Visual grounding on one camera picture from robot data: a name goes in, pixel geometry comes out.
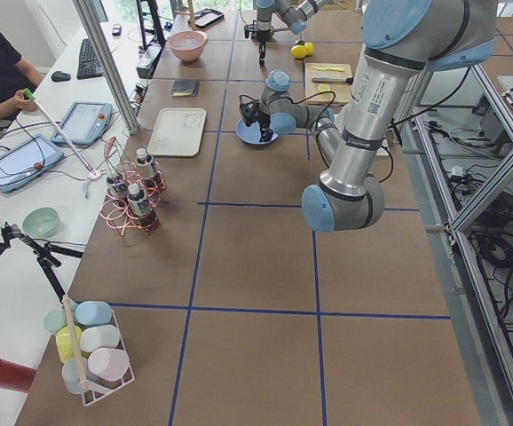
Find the red cylinder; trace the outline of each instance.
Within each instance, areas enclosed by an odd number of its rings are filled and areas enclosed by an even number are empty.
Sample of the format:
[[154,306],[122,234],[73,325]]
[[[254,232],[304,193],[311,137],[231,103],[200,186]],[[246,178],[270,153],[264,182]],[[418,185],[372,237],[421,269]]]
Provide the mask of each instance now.
[[0,359],[0,388],[28,393],[36,370]]

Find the pink bowl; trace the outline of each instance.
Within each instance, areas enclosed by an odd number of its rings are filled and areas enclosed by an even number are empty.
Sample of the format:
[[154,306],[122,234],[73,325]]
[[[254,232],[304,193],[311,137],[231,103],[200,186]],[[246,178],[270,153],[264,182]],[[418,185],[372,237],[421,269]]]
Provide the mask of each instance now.
[[182,31],[171,35],[168,44],[178,58],[193,62],[201,56],[207,41],[207,35],[201,31]]

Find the green handle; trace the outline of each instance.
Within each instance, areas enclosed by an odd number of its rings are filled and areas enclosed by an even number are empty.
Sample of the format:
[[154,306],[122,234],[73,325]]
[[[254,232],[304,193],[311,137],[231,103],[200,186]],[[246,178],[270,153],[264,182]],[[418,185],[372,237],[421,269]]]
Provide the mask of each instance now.
[[24,89],[24,96],[29,100],[34,100],[34,93],[30,89]]

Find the green bowl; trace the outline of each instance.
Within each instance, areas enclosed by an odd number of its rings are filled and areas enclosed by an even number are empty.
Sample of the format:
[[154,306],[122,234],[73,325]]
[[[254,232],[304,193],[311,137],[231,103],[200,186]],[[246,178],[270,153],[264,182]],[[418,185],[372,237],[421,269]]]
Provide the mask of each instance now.
[[32,211],[22,223],[24,233],[32,238],[51,237],[59,227],[59,213],[51,207]]

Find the black stand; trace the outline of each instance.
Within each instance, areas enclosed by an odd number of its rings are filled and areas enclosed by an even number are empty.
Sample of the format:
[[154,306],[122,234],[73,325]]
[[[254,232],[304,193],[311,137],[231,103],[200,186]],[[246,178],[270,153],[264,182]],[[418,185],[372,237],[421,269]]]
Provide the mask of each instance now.
[[71,248],[56,246],[50,242],[46,242],[41,246],[31,237],[22,233],[17,225],[8,225],[6,223],[4,228],[1,229],[1,234],[4,242],[0,242],[0,255],[2,255],[6,249],[11,247],[10,240],[13,240],[14,238],[19,238],[24,244],[32,248],[32,250],[34,250],[34,254],[37,255],[37,263],[39,263],[43,273],[47,277],[55,291],[55,294],[58,295],[59,301],[61,302],[65,295],[65,291],[63,291],[63,287],[59,284],[59,280],[55,276],[55,272],[52,270],[53,266],[60,267],[61,262],[51,253],[54,252],[65,256],[81,258],[83,257],[83,252],[73,250]]

